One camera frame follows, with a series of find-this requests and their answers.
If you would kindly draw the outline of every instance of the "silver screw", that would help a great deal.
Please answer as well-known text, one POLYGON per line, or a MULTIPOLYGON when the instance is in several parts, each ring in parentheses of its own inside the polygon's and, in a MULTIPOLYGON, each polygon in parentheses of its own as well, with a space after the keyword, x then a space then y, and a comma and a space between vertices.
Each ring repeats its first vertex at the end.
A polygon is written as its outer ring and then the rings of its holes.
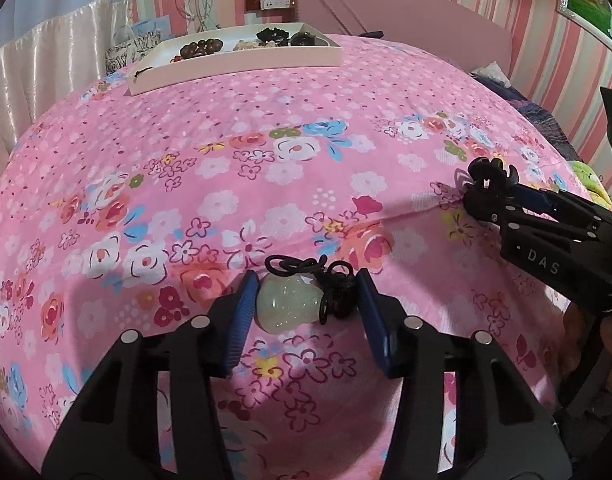
POLYGON ((404 325, 412 330, 419 330, 423 327, 423 319, 417 316, 408 316, 404 319, 404 325))
POLYGON ((485 330, 479 330, 475 332, 475 340, 482 345, 490 345, 493 342, 493 336, 485 330))
POLYGON ((211 323, 211 318, 208 316, 195 316, 190 322, 193 328, 206 328, 211 323))
POLYGON ((136 330, 126 330, 121 334, 121 342, 125 344, 134 343, 137 339, 139 339, 139 332, 136 330))

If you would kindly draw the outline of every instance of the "green grass in picture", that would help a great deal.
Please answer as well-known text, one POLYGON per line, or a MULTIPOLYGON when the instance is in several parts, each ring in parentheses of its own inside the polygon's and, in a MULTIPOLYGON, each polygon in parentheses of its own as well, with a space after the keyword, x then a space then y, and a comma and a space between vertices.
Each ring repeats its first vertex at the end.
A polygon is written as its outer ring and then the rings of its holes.
POLYGON ((584 18, 587 22, 592 23, 604 34, 609 36, 609 30, 611 29, 611 9, 595 5, 588 0, 568 0, 568 9, 584 18))

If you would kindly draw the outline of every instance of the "yellow green fabric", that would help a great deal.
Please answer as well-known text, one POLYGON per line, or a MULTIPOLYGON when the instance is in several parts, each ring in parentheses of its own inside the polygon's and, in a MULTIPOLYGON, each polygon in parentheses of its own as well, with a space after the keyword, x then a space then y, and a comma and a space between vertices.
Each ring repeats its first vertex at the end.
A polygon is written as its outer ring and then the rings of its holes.
POLYGON ((568 164, 577 175, 577 178, 588 190, 591 200, 612 211, 611 197, 606 193, 595 171, 593 171, 589 165, 579 162, 578 160, 570 160, 568 164))

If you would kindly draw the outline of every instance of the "white tray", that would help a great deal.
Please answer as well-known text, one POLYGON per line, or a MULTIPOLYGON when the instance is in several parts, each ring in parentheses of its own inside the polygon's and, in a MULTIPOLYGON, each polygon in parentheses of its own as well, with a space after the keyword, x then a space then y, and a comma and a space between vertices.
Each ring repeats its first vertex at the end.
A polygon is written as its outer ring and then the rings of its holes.
POLYGON ((306 23, 263 23, 219 28, 160 43, 139 61, 130 73, 128 88, 132 95, 137 95, 192 79, 246 70, 340 66, 342 57, 341 46, 306 23), (315 46, 277 46, 233 51, 239 40, 257 40, 257 32, 275 27, 285 30, 289 38, 297 32, 309 32, 315 36, 315 46), (209 38, 218 38, 223 41, 221 51, 209 56, 170 62, 179 54, 183 45, 209 38))

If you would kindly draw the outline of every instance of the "white curtain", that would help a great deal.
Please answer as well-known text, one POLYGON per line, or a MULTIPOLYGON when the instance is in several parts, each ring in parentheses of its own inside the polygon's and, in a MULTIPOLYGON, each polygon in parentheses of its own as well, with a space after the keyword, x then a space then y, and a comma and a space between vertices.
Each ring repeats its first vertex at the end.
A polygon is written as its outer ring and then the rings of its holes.
POLYGON ((24 131, 105 75, 132 0, 6 0, 0 10, 0 175, 24 131))

